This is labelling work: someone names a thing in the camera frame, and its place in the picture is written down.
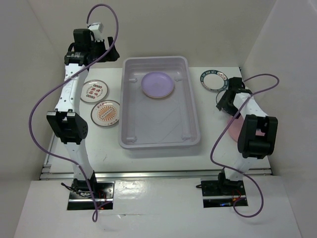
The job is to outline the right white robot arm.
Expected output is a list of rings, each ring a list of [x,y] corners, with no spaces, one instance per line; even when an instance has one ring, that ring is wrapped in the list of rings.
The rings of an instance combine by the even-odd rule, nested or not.
[[[224,168],[219,173],[216,188],[223,195],[239,189],[242,186],[242,174],[246,173],[256,160],[263,159],[274,151],[278,120],[266,114],[251,94],[241,77],[230,78],[228,89],[216,106],[231,116],[234,116],[239,108],[242,109],[237,117],[242,120],[237,138],[240,156],[232,165],[238,171]]]

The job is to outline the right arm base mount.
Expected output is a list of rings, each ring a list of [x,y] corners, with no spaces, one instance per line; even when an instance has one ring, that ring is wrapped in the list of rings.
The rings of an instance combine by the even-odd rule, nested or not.
[[[242,180],[232,181],[225,178],[224,171],[217,180],[202,180],[196,185],[203,197],[204,208],[248,206],[246,191]]]

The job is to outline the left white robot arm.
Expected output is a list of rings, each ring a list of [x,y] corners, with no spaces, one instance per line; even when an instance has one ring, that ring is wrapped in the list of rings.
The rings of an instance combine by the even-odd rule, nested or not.
[[[87,29],[73,31],[74,42],[64,57],[65,84],[54,111],[47,112],[52,130],[75,162],[74,184],[81,186],[80,191],[87,198],[95,197],[99,189],[85,145],[88,124],[79,114],[81,90],[93,61],[117,61],[120,57],[113,45],[113,37],[108,37],[109,48],[106,48],[99,26],[90,25]]]

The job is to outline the lavender plastic plate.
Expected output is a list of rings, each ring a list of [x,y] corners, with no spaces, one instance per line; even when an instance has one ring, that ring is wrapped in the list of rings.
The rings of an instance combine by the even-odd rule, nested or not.
[[[148,95],[160,97],[173,92],[174,82],[166,73],[150,72],[142,78],[141,88]]]

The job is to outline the pink plastic plate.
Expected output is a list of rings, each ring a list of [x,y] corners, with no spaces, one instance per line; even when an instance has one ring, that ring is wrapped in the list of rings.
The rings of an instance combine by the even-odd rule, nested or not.
[[[235,119],[233,121],[233,123],[231,124],[231,126],[228,129],[228,134],[230,135],[230,137],[237,142],[240,132],[241,132],[241,128],[243,126],[244,123],[244,119],[242,116],[240,116],[239,118]]]

